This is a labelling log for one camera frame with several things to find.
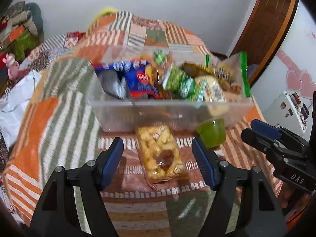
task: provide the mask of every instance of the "bed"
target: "bed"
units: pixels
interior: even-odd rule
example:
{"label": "bed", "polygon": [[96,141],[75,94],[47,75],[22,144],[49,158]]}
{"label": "bed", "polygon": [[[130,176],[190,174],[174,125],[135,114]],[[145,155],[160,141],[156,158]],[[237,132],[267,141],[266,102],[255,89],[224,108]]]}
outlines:
{"label": "bed", "polygon": [[[103,132],[91,107],[85,103],[94,74],[90,62],[101,62],[110,45],[126,45],[131,51],[154,45],[210,54],[200,38],[170,22],[144,19],[127,11],[97,20],[81,42],[42,71],[3,173],[12,207],[29,225],[43,187],[56,166],[79,167],[95,159],[119,136],[124,141],[123,157],[111,185],[102,193],[118,234],[195,236],[206,218],[214,192],[203,182],[191,152],[193,135],[176,133],[190,180],[164,183],[159,191],[153,191],[146,184],[140,166],[135,135]],[[260,166],[277,194],[282,182],[272,175],[273,166],[240,138],[241,131],[253,119],[263,119],[256,106],[235,127],[226,129],[227,139],[220,149],[223,157],[236,167]],[[79,189],[75,189],[75,199],[81,227],[89,232]],[[236,225],[237,204],[227,232]]]}

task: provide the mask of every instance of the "pink plush toy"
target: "pink plush toy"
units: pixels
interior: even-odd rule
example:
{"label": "pink plush toy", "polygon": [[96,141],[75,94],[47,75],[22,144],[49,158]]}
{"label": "pink plush toy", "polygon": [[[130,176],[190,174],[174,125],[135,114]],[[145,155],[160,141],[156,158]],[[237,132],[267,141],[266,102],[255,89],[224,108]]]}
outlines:
{"label": "pink plush toy", "polygon": [[14,54],[7,54],[2,61],[7,65],[9,79],[14,81],[18,76],[20,67],[19,63],[15,60]]}

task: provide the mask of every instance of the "metal bolt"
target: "metal bolt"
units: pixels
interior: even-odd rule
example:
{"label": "metal bolt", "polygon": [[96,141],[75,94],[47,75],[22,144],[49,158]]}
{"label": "metal bolt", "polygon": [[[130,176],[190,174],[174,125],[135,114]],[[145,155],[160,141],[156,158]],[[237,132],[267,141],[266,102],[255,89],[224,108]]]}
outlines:
{"label": "metal bolt", "polygon": [[95,161],[94,160],[90,160],[87,162],[87,166],[94,166],[95,165]]}
{"label": "metal bolt", "polygon": [[55,168],[55,171],[56,171],[57,173],[62,172],[62,170],[63,170],[63,167],[62,167],[62,166],[57,166],[57,167]]}
{"label": "metal bolt", "polygon": [[256,172],[256,173],[260,173],[260,172],[261,172],[261,168],[258,167],[258,166],[254,166],[254,167],[252,168],[252,170],[253,170],[254,172]]}
{"label": "metal bolt", "polygon": [[221,162],[219,162],[219,164],[223,167],[227,167],[229,165],[229,163],[227,161],[221,161]]}

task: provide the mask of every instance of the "clear plastic bin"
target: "clear plastic bin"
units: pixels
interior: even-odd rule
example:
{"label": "clear plastic bin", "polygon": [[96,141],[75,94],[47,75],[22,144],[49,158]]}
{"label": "clear plastic bin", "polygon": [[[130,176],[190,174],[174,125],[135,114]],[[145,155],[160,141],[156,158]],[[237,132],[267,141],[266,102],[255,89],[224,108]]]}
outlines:
{"label": "clear plastic bin", "polygon": [[[140,51],[130,51],[122,47],[108,49],[103,63],[131,60],[142,52],[162,49],[172,52],[177,65],[184,61],[205,63],[203,55],[187,51],[149,47]],[[252,107],[250,98],[238,102],[216,103],[188,100],[118,100],[103,91],[97,75],[91,81],[86,103],[92,110],[105,132],[133,132],[138,126],[167,124],[174,130],[195,130],[201,123],[214,118],[223,118],[226,126],[234,126]]]}

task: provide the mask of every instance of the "white plastic bag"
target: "white plastic bag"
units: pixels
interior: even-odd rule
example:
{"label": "white plastic bag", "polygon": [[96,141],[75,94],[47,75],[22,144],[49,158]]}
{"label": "white plastic bag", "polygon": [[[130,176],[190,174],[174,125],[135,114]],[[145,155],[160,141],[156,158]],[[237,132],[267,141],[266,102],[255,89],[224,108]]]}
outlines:
{"label": "white plastic bag", "polygon": [[31,70],[13,87],[6,98],[0,99],[0,129],[7,150],[16,141],[24,111],[41,76]]}

